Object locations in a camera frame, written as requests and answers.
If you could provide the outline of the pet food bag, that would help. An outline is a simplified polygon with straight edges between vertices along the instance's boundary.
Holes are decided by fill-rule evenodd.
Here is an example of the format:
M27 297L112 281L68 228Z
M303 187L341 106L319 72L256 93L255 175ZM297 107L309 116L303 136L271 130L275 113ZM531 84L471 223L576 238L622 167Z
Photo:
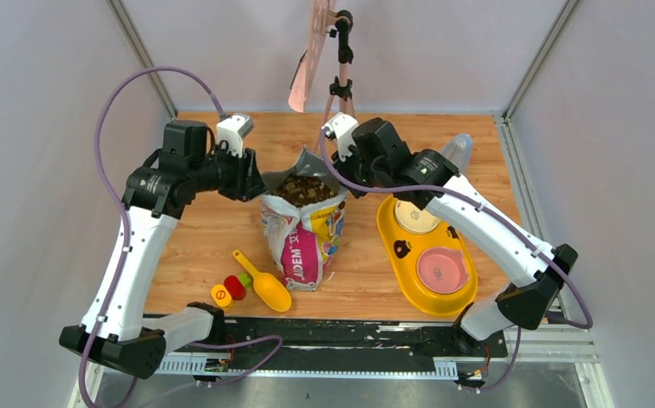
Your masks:
M313 292L341 245L348 191L307 149L263 180L263 233L280 280L289 290Z

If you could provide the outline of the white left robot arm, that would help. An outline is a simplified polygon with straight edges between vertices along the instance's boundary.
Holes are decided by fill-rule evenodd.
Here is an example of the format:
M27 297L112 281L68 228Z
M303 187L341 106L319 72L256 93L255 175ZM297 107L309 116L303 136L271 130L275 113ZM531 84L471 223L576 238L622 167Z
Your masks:
M207 351L227 340L224 312L203 302L157 318L144 305L163 250L201 192L248 202L267 190L256 152L244 146L254 128L246 114L204 122L175 120L164 127L161 148L127 178L118 208L126 215L104 279L82 322L65 327L59 344L90 361L146 379L166 354L197 342Z

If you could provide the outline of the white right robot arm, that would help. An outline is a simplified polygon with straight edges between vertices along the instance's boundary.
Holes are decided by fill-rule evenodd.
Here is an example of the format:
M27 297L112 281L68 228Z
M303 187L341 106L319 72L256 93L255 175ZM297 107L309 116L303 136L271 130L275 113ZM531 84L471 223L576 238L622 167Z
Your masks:
M325 158L330 172L355 196L391 194L428 211L476 244L507 276L505 289L460 313L451 333L460 353L475 354L486 338L512 326L538 328L559 292L572 287L568 275L576 251L568 244L552 246L512 221L440 151L412 151L380 117L359 123L337 113L320 132L322 141L336 141L336 152Z

